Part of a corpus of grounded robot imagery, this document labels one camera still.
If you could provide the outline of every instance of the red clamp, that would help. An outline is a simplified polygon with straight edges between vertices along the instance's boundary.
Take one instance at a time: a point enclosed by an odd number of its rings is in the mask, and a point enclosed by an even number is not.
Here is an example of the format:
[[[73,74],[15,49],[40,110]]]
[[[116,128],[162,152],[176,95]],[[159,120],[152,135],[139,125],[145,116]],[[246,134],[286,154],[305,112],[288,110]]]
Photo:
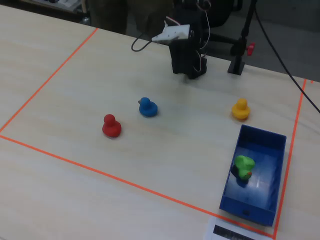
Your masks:
[[[255,46],[256,46],[256,43],[251,43],[247,48],[246,48],[246,51],[247,51],[247,55],[248,56],[251,56],[252,53],[254,52],[255,50]]]

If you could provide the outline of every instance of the blue plastic box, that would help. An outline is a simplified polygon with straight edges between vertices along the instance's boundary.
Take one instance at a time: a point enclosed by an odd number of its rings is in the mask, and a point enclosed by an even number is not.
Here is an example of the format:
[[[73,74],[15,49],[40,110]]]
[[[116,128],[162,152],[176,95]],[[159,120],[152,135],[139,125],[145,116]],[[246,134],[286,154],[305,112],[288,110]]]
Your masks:
[[[274,132],[241,126],[220,209],[264,226],[273,225],[286,139],[286,136]],[[236,177],[233,171],[235,157],[239,155],[255,161],[248,182]]]

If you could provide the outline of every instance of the orange tape line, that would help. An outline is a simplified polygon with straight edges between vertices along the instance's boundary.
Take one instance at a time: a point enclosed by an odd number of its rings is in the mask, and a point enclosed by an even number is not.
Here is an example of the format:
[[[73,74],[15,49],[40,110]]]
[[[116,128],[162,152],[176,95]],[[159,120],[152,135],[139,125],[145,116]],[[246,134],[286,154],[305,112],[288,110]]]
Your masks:
[[[307,79],[304,79],[303,86],[302,86],[302,90],[303,91],[306,88],[306,83],[307,83]],[[284,175],[284,181],[283,181],[283,188],[282,188],[282,193],[281,193],[281,197],[280,197],[278,213],[276,215],[274,232],[273,232],[273,236],[272,236],[273,239],[276,239],[277,233],[278,233],[279,221],[280,221],[281,211],[282,211],[282,207],[283,207],[284,199],[285,199],[285,192],[286,192],[288,175],[289,175],[289,170],[290,170],[292,152],[294,150],[295,138],[296,138],[297,127],[298,127],[298,122],[299,122],[299,115],[300,115],[300,110],[301,110],[301,105],[302,105],[302,100],[303,99],[304,99],[304,95],[301,92],[300,99],[299,99],[299,104],[298,104],[298,109],[297,109],[296,115],[295,115],[294,127],[293,127],[292,138],[291,138],[290,149],[289,149],[289,155],[288,155],[288,162],[286,163],[286,169],[285,169],[285,175]]]
[[[53,157],[53,158],[62,160],[62,161],[67,162],[67,163],[69,163],[69,164],[76,165],[76,166],[78,166],[78,167],[80,167],[80,168],[87,169],[87,170],[92,171],[92,172],[95,172],[95,173],[97,173],[97,174],[104,175],[104,176],[106,176],[106,177],[108,177],[108,178],[117,180],[117,181],[122,182],[122,183],[124,183],[124,184],[128,184],[128,185],[130,185],[130,186],[132,186],[132,187],[135,187],[135,188],[141,189],[141,190],[143,190],[143,191],[146,191],[146,192],[148,192],[148,193],[157,195],[157,196],[159,196],[159,197],[162,197],[162,198],[164,198],[164,199],[170,200],[170,201],[175,202],[175,203],[177,203],[177,204],[181,204],[181,205],[183,205],[183,206],[185,206],[185,207],[188,207],[188,208],[197,210],[197,211],[199,211],[199,212],[202,212],[202,213],[205,213],[205,214],[214,216],[214,217],[216,217],[216,218],[225,220],[225,221],[227,221],[227,222],[229,222],[229,223],[232,223],[232,224],[237,225],[237,226],[239,226],[239,227],[248,229],[248,230],[250,230],[250,231],[252,231],[252,232],[255,232],[255,233],[258,233],[258,234],[267,236],[267,237],[269,237],[269,238],[272,238],[272,236],[273,236],[272,234],[266,233],[266,232],[264,232],[264,231],[262,231],[262,230],[256,229],[256,228],[254,228],[254,227],[252,227],[252,226],[249,226],[249,225],[247,225],[247,224],[244,224],[244,223],[241,223],[241,222],[237,222],[237,221],[232,220],[232,219],[229,219],[229,218],[227,218],[227,217],[225,217],[225,216],[222,216],[222,215],[213,213],[213,212],[211,212],[211,211],[205,210],[205,209],[203,209],[203,208],[200,208],[200,207],[191,205],[191,204],[186,203],[186,202],[184,202],[184,201],[180,201],[180,200],[175,199],[175,198],[173,198],[173,197],[164,195],[164,194],[162,194],[162,193],[160,193],[160,192],[157,192],[157,191],[151,190],[151,189],[149,189],[149,188],[146,188],[146,187],[144,187],[144,186],[138,185],[138,184],[136,184],[136,183],[133,183],[133,182],[124,180],[124,179],[122,179],[122,178],[120,178],[120,177],[117,177],[117,176],[111,175],[111,174],[109,174],[109,173],[100,171],[100,170],[95,169],[95,168],[92,168],[92,167],[90,167],[90,166],[83,165],[83,164],[78,163],[78,162],[76,162],[76,161],[69,160],[69,159],[64,158],[64,157],[62,157],[62,156],[58,156],[58,155],[55,155],[55,154],[53,154],[53,153],[50,153],[50,152],[41,150],[41,149],[36,148],[36,147],[34,147],[34,146],[28,145],[28,144],[26,144],[26,143],[23,143],[23,142],[20,142],[20,141],[11,139],[11,138],[6,137],[6,136],[3,136],[3,135],[0,135],[0,138],[5,139],[5,140],[8,140],[8,141],[10,141],[10,142],[13,142],[13,143],[15,143],[15,144],[19,144],[19,145],[24,146],[24,147],[26,147],[26,148],[35,150],[35,151],[37,151],[37,152],[39,152],[39,153],[42,153],[42,154],[51,156],[51,157]]]
[[[13,116],[0,128],[0,133],[11,123],[11,121],[21,112],[22,109],[40,92],[40,90],[59,72],[59,70],[79,51],[79,49],[96,33],[98,28],[96,28],[75,50],[74,52],[58,67],[57,70],[52,73],[52,75],[35,91],[34,94],[19,108],[18,111],[13,114]]]

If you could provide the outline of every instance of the rubber duck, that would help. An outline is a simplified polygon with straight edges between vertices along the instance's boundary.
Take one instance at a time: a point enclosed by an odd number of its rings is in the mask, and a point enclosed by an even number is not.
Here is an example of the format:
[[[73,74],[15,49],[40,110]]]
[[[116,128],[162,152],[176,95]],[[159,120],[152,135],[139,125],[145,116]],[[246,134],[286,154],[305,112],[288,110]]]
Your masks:
[[[251,170],[255,167],[255,161],[247,156],[237,156],[234,160],[234,164],[238,169],[238,176],[241,180],[249,180],[252,176]]]
[[[102,132],[108,137],[116,138],[121,133],[121,124],[116,121],[115,116],[113,116],[112,114],[107,114],[104,117]]]
[[[139,111],[140,113],[145,117],[154,117],[158,113],[158,106],[150,101],[149,98],[143,97],[140,101],[138,101],[140,104]]]
[[[239,98],[236,104],[232,107],[232,115],[238,120],[245,120],[250,114],[250,107],[245,98]]]

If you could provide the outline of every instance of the blue rubber duck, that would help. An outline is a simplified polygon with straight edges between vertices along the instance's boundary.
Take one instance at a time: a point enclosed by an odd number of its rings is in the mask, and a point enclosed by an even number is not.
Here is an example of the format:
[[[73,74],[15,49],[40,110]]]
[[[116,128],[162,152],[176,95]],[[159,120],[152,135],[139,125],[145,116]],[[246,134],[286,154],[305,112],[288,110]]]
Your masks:
[[[138,101],[140,104],[139,111],[140,113],[145,117],[154,117],[158,113],[158,106],[150,101],[149,98],[143,97],[140,101]]]

